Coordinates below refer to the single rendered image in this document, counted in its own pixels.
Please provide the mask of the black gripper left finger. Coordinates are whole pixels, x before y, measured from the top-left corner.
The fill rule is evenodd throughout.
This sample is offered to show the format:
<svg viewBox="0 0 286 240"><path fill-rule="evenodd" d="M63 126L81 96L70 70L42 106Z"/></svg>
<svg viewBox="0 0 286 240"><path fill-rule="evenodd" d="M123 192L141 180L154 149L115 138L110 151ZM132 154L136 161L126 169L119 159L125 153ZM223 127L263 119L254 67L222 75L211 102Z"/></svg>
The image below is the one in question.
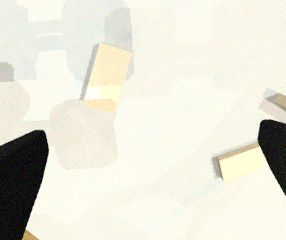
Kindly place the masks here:
<svg viewBox="0 0 286 240"><path fill-rule="evenodd" d="M0 240L23 240L48 155L44 129L0 145Z"/></svg>

